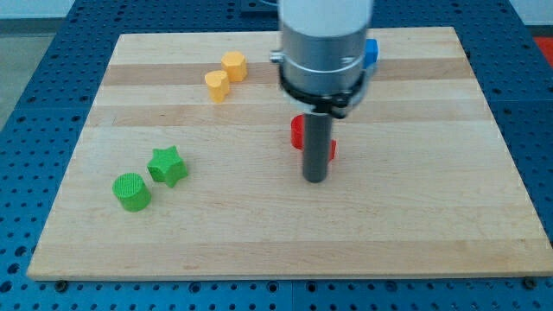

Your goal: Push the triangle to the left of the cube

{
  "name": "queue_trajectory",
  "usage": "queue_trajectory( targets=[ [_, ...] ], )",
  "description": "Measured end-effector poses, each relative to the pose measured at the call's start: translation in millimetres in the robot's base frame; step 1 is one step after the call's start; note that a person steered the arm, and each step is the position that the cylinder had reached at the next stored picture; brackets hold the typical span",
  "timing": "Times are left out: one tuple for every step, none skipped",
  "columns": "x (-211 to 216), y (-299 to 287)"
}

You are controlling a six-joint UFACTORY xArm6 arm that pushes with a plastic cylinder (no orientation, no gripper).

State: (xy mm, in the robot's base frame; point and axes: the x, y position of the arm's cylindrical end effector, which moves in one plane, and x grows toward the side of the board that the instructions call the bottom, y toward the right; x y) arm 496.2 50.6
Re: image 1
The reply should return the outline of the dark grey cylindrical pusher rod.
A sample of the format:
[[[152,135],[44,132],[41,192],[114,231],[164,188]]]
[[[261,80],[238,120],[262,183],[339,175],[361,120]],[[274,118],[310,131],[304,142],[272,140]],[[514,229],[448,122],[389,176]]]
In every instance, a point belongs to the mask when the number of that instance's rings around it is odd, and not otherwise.
[[[333,119],[327,115],[303,115],[302,174],[309,182],[319,183],[327,177],[332,125]]]

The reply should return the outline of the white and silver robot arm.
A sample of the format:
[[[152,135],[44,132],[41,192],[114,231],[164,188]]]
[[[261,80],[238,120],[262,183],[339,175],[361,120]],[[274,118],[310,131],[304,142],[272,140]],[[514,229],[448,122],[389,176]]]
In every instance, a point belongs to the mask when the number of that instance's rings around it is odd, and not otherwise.
[[[375,66],[366,64],[372,0],[279,0],[279,82],[303,115],[302,175],[327,177],[333,122],[364,98]]]

